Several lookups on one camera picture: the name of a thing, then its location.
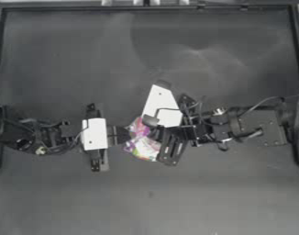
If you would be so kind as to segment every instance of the white bracket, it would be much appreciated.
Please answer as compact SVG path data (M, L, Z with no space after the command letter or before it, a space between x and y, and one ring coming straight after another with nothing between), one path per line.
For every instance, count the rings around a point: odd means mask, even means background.
M155 84L152 85L142 113L142 116L143 115L156 117L159 119L158 124L166 128L178 127L180 125L183 113L179 110L171 90Z

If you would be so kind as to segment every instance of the gray surface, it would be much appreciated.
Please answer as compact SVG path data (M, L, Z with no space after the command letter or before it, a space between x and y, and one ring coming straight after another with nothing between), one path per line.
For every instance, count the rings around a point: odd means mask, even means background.
M142 113L156 79L208 107L299 92L286 12L270 14L9 13L0 104L36 118L110 123ZM108 173L78 153L5 150L0 235L299 234L299 169L288 147L187 149L176 168L111 149Z

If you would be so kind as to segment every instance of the colorful object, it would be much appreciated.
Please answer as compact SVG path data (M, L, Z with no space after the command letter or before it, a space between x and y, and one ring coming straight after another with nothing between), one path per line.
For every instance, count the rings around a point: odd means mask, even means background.
M160 143L147 138L151 130L142 123L140 117L135 119L127 129L134 133L135 138L127 142L124 150L135 157L155 162L160 149Z

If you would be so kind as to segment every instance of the wire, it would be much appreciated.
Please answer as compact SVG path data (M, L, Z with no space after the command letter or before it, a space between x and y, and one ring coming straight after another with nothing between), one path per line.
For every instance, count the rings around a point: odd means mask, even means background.
M298 129L299 129L299 99L298 99L298 102L296 102L295 118L294 118L294 126L292 126L292 131L294 131L292 138L294 138L294 141L298 141L298 139L296 139Z
M168 108L168 107L158 108L155 112L155 118L158 117L158 113L160 112L160 110L182 111L179 108Z
M264 98L255 106L252 106L247 111L244 111L240 115L238 115L238 117L242 117L244 115L247 115L248 113L251 113L259 106L262 106L262 104L264 104L266 102L275 100L275 99L280 99L280 102L284 102L284 98L280 96L271 96Z

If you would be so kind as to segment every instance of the black frame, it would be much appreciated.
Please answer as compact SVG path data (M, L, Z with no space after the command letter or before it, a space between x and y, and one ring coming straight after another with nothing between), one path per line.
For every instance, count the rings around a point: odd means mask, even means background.
M150 6L151 1L143 0L143 6L132 5L132 1L112 2L112 6L102 6L102 2L58 2L58 3L0 3L0 58L3 49L3 35L5 25L5 15L11 10L16 11L70 11L70 10L100 10L100 11L163 11L163 10L200 10L204 12L212 11L266 11L266 10L288 10L291 21L291 34L295 47L295 55L299 68L299 9L298 4L206 4L199 0L192 0L190 6L180 6L176 2L167 2L162 6ZM3 159L3 146L0 145L0 168Z

